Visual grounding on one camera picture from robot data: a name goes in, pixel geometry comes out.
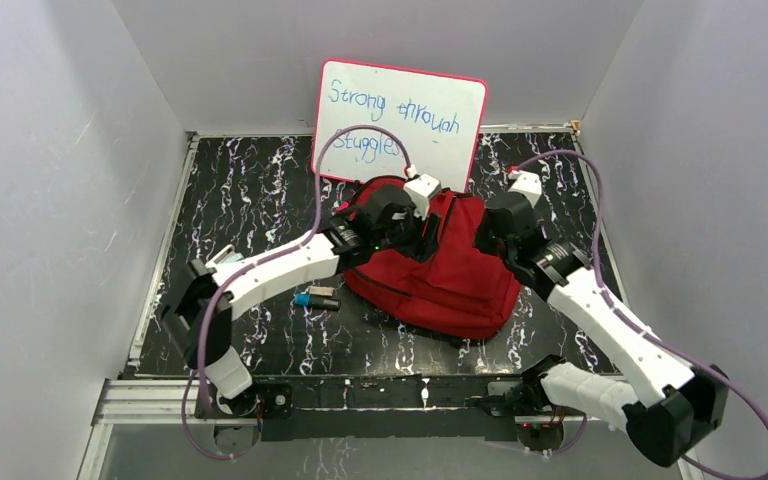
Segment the black marble table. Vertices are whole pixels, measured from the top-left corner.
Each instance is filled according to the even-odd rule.
[[[489,198],[505,190],[509,167],[540,152],[573,146],[569,133],[481,134],[469,189]],[[191,259],[207,259],[229,243],[252,256],[304,233],[315,198],[310,155],[309,136],[202,139],[157,298],[166,292],[170,272]],[[578,162],[549,160],[532,171],[543,180],[541,228],[554,239],[589,251],[595,213]],[[323,181],[323,209],[333,211],[355,188],[352,183]],[[602,258],[608,258],[604,247]],[[611,266],[605,265],[603,272],[616,292]],[[336,297],[343,302],[339,312],[294,308],[293,296],[307,287],[302,285],[234,323],[234,346],[253,374],[504,374],[519,372],[550,353],[593,372],[616,371],[574,323],[528,289],[495,337],[452,342],[376,309],[345,287],[340,276],[316,283],[337,287]],[[185,376],[184,363],[160,330],[156,313],[148,323],[134,374]]]

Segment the marble tabletop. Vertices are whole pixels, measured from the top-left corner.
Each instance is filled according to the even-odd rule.
[[[483,133],[469,191],[489,198],[506,188],[505,172],[537,154],[574,148],[570,133]],[[304,233],[314,209],[311,137],[205,138],[190,171],[174,235],[155,298],[170,272],[194,258],[209,258],[227,244],[245,256]],[[589,251],[595,212],[578,162],[561,158],[531,169],[543,181],[540,226],[551,238]],[[356,184],[323,181],[323,208],[336,209]],[[604,250],[602,258],[608,255]],[[612,266],[605,280],[617,291]],[[341,276],[317,285],[336,287],[338,312],[292,305],[307,285],[258,305],[234,323],[233,344],[255,375],[446,375],[516,373],[548,354],[598,373],[616,371],[574,323],[524,288],[513,315],[493,338],[452,341],[399,322],[347,287]],[[151,313],[136,376],[185,376],[184,363]]]

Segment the red frame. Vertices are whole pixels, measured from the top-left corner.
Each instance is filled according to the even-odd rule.
[[[364,67],[375,67],[375,68],[383,68],[387,70],[399,70],[402,72],[409,72],[409,73],[419,73],[422,75],[432,75],[435,77],[445,77],[445,78],[455,78],[457,80],[466,80],[469,82],[478,82],[482,85],[484,85],[484,102],[481,104],[481,113],[478,116],[478,127],[475,129],[475,142],[472,146],[472,158],[469,162],[469,170],[467,170],[466,173],[466,183],[464,184],[463,191],[466,192],[467,187],[469,186],[469,177],[472,175],[472,166],[475,164],[475,151],[478,149],[478,132],[481,130],[481,121],[484,120],[484,108],[487,106],[487,95],[490,93],[490,89],[487,87],[487,83],[484,80],[481,80],[480,78],[471,78],[471,77],[462,77],[460,75],[450,75],[448,73],[437,73],[437,72],[427,72],[425,70],[416,70],[413,68],[402,68],[402,67],[393,67],[390,65],[381,65],[378,63],[366,63],[366,62],[357,62],[354,60],[345,60],[342,58],[329,58],[322,62],[322,69],[319,73],[319,90],[317,91],[317,95],[319,96],[319,100],[316,102],[316,122],[317,125],[313,129],[313,139],[311,143],[311,152],[310,152],[310,170],[314,171],[314,162],[316,161],[316,129],[319,128],[319,108],[322,105],[322,80],[325,76],[325,65],[328,64],[328,62],[340,62],[340,63],[349,63],[352,65],[361,65]],[[354,180],[349,178],[343,178],[338,177],[336,175],[327,175],[322,174],[325,178],[332,178],[334,180],[340,180],[343,182],[354,182]]]

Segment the red bag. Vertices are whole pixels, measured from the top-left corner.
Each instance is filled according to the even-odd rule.
[[[401,187],[405,179],[376,177],[365,183],[350,204],[363,205],[385,184]],[[493,336],[513,312],[520,284],[502,264],[472,247],[484,216],[484,200],[444,190],[431,203],[441,216],[440,249],[419,263],[384,250],[345,272],[355,293],[411,325],[461,338]]]

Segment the robotic arm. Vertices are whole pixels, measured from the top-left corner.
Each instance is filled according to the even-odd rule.
[[[625,374],[626,382],[585,372],[549,356],[525,371],[522,382],[505,394],[540,410],[571,407],[625,431],[652,462],[672,465],[717,428],[726,387],[697,371],[623,323],[601,298],[587,258],[569,243],[546,239],[534,207],[541,197],[537,175],[515,171],[508,192],[487,201],[474,246],[499,256],[516,279],[567,315]],[[258,265],[230,284],[219,302],[207,337],[205,373],[232,412],[250,410],[256,401],[251,374],[231,346],[231,322],[280,292],[327,278],[368,262],[379,250],[395,248],[423,262],[436,251],[438,215],[429,214],[440,183],[414,176],[403,188],[384,186],[367,203],[338,212],[303,248]],[[204,310],[218,285],[258,257],[234,260],[226,247],[207,263],[190,262],[170,282],[162,322],[187,365],[196,367],[196,348]],[[622,311],[644,331],[621,302]]]
[[[561,405],[598,417],[625,431],[653,463],[672,465],[719,426],[728,389],[623,323],[602,298],[584,254],[572,244],[546,239],[539,230],[534,215],[542,193],[537,175],[514,171],[510,179],[508,192],[487,202],[475,247],[501,257],[520,283],[581,327],[625,374],[627,383],[549,356],[523,373],[521,388],[509,397],[518,396],[533,407]],[[628,318],[651,333],[612,298]]]

